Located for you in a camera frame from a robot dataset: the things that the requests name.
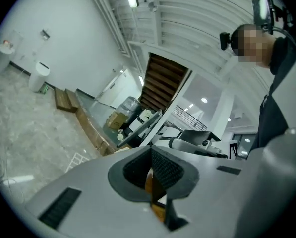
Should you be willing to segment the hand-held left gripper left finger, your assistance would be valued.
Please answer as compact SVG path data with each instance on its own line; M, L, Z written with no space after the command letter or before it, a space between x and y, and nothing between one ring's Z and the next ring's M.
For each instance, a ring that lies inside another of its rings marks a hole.
M26 222L42 238L164 238L168 229L150 204L125 200L108 181L109 168L136 152L134 148L92 159L44 186L26 203ZM81 193L53 229L39 217L67 188Z

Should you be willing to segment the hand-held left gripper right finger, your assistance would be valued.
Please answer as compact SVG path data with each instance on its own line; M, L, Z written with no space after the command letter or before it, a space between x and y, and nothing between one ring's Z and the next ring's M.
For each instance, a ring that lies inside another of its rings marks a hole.
M243 164L153 146L152 202L165 197L151 238L234 238L238 210L229 190Z

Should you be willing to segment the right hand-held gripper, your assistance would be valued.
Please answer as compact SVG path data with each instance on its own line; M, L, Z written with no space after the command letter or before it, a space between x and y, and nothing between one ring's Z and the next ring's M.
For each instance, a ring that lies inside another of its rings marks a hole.
M237 141L210 141L204 140L201 147L178 138L171 138L168 146L176 150L201 150L201 147L214 153L214 156L226 159L237 158Z

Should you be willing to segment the black railing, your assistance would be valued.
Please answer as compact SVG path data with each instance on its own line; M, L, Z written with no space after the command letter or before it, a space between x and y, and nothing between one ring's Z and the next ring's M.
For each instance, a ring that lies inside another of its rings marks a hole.
M181 118L186 124L192 126L198 131L206 131L207 127L199 121L197 118L189 114L187 111L176 105L174 108L174 114Z

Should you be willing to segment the brown wooden table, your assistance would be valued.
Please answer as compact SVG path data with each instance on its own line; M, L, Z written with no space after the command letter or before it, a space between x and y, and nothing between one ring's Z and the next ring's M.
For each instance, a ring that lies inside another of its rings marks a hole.
M156 215L157 219L163 223L165 220L166 203L159 202L159 200L166 196L166 191L154 176L152 168L148 171L146 177L145 192L150 195L150 206L153 213Z

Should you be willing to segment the brown wooden staircase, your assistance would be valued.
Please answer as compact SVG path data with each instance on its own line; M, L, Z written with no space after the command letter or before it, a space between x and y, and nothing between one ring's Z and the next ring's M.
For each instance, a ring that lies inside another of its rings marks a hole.
M165 111L188 72L179 63L150 53L143 88L139 97L141 106L153 112Z

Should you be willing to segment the plastic-wrapped water jugs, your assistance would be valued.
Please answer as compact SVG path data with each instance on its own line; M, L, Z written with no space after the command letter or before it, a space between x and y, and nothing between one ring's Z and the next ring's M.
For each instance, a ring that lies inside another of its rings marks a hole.
M130 117L141 109L140 102L133 96L128 96L120 105L120 112Z

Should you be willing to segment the long wooden platform edge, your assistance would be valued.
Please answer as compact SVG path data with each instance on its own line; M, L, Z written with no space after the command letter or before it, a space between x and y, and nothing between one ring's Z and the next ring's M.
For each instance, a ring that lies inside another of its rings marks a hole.
M95 120L95 114L92 111L97 101L80 89L76 89L75 93L79 101L75 114L86 136L101 156L113 154L117 150L116 145L105 134L103 125Z

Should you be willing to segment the closed cardboard box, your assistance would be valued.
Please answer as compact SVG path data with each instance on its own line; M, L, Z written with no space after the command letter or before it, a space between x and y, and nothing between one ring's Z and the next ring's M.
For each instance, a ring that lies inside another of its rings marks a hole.
M118 113L114 111L107 119L107 127L111 129L118 130L127 121L128 116L123 113Z

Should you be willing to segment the person's black-clothed body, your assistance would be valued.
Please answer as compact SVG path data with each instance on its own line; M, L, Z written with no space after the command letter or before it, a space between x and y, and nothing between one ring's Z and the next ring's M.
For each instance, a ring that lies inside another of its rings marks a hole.
M269 141L288 129L288 124L272 94L296 62L296 39L293 44L287 37L279 37L270 50L262 50L258 54L269 56L266 66L274 75L274 79L260 105L258 131L249 153L254 149L265 147Z

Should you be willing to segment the white door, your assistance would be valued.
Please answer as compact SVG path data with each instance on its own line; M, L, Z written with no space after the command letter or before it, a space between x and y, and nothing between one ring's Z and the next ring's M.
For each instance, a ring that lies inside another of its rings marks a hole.
M109 83L97 97L100 103L117 108L128 96L136 93L137 85L129 69L124 67L122 73Z

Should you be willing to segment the wooden step block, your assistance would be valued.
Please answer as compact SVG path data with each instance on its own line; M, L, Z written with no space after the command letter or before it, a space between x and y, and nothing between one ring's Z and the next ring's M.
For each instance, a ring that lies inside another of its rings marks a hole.
M70 112L71 104L69 102L68 95L66 94L66 92L61 89L55 88L54 94L56 108L59 110Z
M67 99L68 99L68 102L69 102L70 112L71 113L76 113L79 106L80 106L80 103L79 103L79 100L78 100L78 98L76 96L76 93L72 92L71 90L68 90L68 89L65 89L65 93L67 95Z

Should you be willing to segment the white pedestal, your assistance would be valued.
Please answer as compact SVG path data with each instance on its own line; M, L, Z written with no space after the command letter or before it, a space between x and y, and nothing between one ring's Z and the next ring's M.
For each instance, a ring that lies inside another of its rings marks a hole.
M3 40L0 44L0 74L8 67L14 53L13 44L8 40Z

